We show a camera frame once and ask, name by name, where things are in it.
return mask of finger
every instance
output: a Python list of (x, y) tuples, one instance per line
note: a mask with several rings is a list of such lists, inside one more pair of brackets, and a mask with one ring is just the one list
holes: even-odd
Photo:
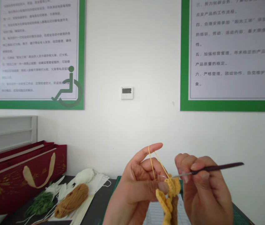
[(210, 174), (206, 171), (200, 171), (193, 176), (200, 202), (204, 207), (209, 207), (217, 203), (210, 186), (209, 177)]
[[(153, 153), (156, 150), (159, 150), (161, 147), (163, 147), (163, 143), (156, 143), (149, 146), (150, 153)], [(134, 157), (130, 160), (130, 162), (142, 162), (145, 157), (149, 154), (148, 152), (148, 146), (142, 148), (139, 152), (137, 152)]]
[[(164, 168), (162, 167), (161, 163), (155, 157), (152, 157), (151, 160), (152, 160), (153, 168), (157, 172), (157, 175), (167, 177), (167, 174), (165, 173)], [(150, 159), (145, 159), (143, 162), (141, 162), (140, 165), (143, 167), (145, 171), (147, 172), (152, 171)]]
[[(216, 166), (217, 164), (208, 156), (198, 158), (191, 166), (192, 170), (200, 170), (207, 166)], [(229, 205), (231, 202), (231, 195), (229, 189), (224, 181), (221, 171), (209, 172), (209, 184), (213, 190), (213, 194), (220, 205)]]
[(165, 182), (158, 181), (137, 181), (130, 182), (128, 185), (127, 195), (130, 203), (136, 203), (140, 201), (156, 201), (156, 189), (161, 190), (164, 194), (167, 194), (169, 187)]
[(154, 175), (153, 175), (152, 171), (149, 171), (148, 174), (150, 175), (151, 180), (154, 180), (154, 178), (155, 178), (157, 181), (164, 181), (167, 178), (166, 176), (162, 177), (156, 171), (154, 171)]
[[(208, 166), (217, 166), (217, 164), (214, 162), (214, 160), (212, 160), (210, 157), (208, 156), (203, 156), (198, 158), (194, 164), (191, 166), (191, 170), (201, 170), (204, 167), (208, 167)], [(220, 170), (218, 171), (211, 171), (210, 172), (211, 177), (218, 177), (223, 179), (222, 173)]]
[[(197, 158), (193, 155), (189, 155), (187, 153), (184, 154), (178, 154), (175, 157), (175, 164), (177, 167), (177, 171), (179, 174), (182, 173), (189, 173), (191, 165), (197, 160)], [(181, 179), (184, 181), (184, 183), (188, 183), (190, 179), (192, 179), (191, 175), (183, 176)]]

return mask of fingernail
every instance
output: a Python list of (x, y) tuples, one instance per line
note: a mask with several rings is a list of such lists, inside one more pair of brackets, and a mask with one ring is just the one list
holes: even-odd
[(205, 172), (201, 175), (201, 178), (204, 180), (204, 181), (207, 181), (208, 178), (210, 177), (210, 173), (209, 172)]
[(193, 163), (193, 165), (191, 166), (191, 170), (195, 170), (196, 169), (196, 163)]
[(160, 191), (164, 192), (164, 194), (167, 194), (169, 192), (168, 184), (165, 182), (159, 182), (158, 188)]
[(188, 181), (189, 181), (189, 177), (188, 177), (188, 175), (183, 176), (182, 179), (183, 179), (183, 181), (184, 181), (185, 183), (188, 183)]

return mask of poster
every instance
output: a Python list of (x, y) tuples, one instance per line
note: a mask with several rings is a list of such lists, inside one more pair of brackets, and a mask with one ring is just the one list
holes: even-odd
[(84, 0), (0, 0), (0, 108), (84, 109), (84, 57)]
[(265, 112), (265, 1), (182, 1), (181, 111)]

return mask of dark table surface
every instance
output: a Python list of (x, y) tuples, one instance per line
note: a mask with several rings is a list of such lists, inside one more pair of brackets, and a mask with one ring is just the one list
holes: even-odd
[[(61, 184), (63, 183), (69, 183), (74, 177), (73, 176), (65, 176)], [(107, 208), (108, 202), (110, 200), (110, 197), (112, 195), (116, 180), (115, 179), (109, 179), (111, 181), (111, 185), (109, 187), (102, 187), (99, 189), (98, 192), (96, 192), (93, 201), (91, 202), (88, 211), (85, 215), (85, 217), (82, 220), (82, 225), (100, 225), (101, 219), (103, 218), (105, 214), (105, 210)], [(14, 212), (12, 215), (5, 218), (4, 221), (2, 221), (1, 224), (16, 224), (18, 221), (23, 221), (26, 219), (24, 216), (25, 211), (32, 205), (33, 199), (31, 199), (29, 202), (27, 202), (25, 205), (23, 205), (20, 209), (18, 209), (16, 212)], [(33, 216), (27, 224), (32, 224), (35, 221), (41, 220), (45, 217), (44, 215), (35, 215)], [(69, 225), (71, 221), (52, 221), (52, 222), (44, 222), (41, 223), (41, 225), (49, 224), (49, 225)]]

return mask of thermostat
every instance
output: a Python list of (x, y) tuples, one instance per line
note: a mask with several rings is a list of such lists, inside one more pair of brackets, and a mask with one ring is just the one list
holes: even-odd
[(121, 87), (121, 99), (133, 99), (133, 87)]

